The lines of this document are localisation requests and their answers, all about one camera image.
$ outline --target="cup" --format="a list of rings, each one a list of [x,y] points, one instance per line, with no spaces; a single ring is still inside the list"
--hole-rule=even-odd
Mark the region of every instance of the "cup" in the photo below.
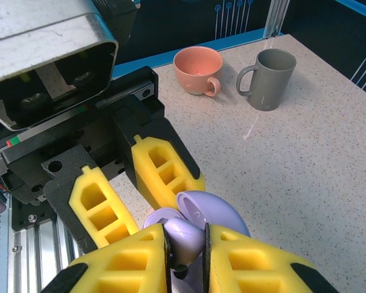
[[[236,80],[237,92],[248,97],[253,108],[271,111],[278,108],[297,61],[289,52],[280,49],[266,49],[256,57],[255,65],[244,68]],[[253,71],[249,90],[241,90],[244,75]]]
[[[192,95],[217,96],[223,59],[216,50],[194,46],[179,51],[173,65],[179,85]]]

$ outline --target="cup handle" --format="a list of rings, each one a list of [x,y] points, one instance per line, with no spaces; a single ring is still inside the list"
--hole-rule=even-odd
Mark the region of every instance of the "cup handle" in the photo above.
[[[208,78],[207,82],[213,85],[214,92],[212,90],[208,90],[205,93],[205,95],[207,95],[207,96],[218,96],[221,92],[220,81],[217,78],[211,77],[211,78]]]
[[[251,66],[244,68],[242,71],[240,71],[239,75],[237,76],[237,80],[236,80],[236,90],[240,95],[250,96],[252,94],[250,90],[247,90],[246,92],[242,91],[240,89],[240,86],[241,86],[244,75],[246,75],[250,71],[255,71],[257,69],[258,69],[257,65],[251,65]]]

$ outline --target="screw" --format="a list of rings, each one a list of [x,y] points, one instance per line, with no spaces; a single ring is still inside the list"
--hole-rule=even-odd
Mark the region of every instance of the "screw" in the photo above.
[[[29,222],[35,223],[37,221],[38,217],[36,215],[29,215]]]

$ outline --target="gray mug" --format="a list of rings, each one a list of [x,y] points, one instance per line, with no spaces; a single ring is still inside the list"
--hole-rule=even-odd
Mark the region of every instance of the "gray mug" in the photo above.
[[[255,65],[244,68],[237,76],[237,92],[247,96],[250,105],[257,110],[274,110],[281,103],[296,64],[295,57],[289,52],[280,49],[263,50],[257,55]],[[250,71],[254,73],[249,90],[241,91],[242,78]]]

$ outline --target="purple object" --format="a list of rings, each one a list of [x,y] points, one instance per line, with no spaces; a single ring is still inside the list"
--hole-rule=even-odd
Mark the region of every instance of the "purple object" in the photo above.
[[[196,260],[205,247],[205,231],[179,217],[169,219],[163,226],[173,254],[171,268],[188,266]]]
[[[161,208],[155,210],[152,214],[146,218],[144,225],[142,226],[143,229],[149,227],[150,225],[157,224],[157,223],[166,223],[169,219],[173,217],[184,218],[183,215],[175,209],[171,208]]]
[[[177,201],[182,215],[203,230],[208,222],[251,237],[240,214],[227,201],[214,194],[196,190],[179,192]]]

